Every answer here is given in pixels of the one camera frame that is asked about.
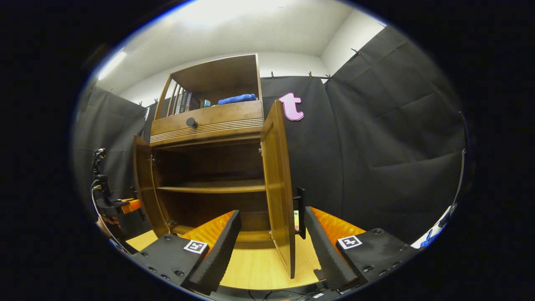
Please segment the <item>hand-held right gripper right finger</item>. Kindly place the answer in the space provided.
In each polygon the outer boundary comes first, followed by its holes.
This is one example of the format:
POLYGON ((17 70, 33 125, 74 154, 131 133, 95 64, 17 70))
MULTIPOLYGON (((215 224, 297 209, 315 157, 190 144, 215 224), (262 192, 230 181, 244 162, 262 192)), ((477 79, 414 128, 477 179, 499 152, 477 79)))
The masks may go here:
POLYGON ((310 206, 304 225, 328 288, 339 293, 385 278, 419 252, 380 227, 365 231, 310 206))

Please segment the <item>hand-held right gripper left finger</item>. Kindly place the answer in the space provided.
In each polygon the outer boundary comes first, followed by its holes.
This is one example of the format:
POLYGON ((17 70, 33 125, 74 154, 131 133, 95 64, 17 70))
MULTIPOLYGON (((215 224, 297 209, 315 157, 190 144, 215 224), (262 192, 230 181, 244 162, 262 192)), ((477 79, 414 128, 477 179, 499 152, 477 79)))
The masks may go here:
POLYGON ((241 227, 239 210, 231 210, 182 237, 161 236, 132 259, 172 286, 210 295, 226 273, 241 227))

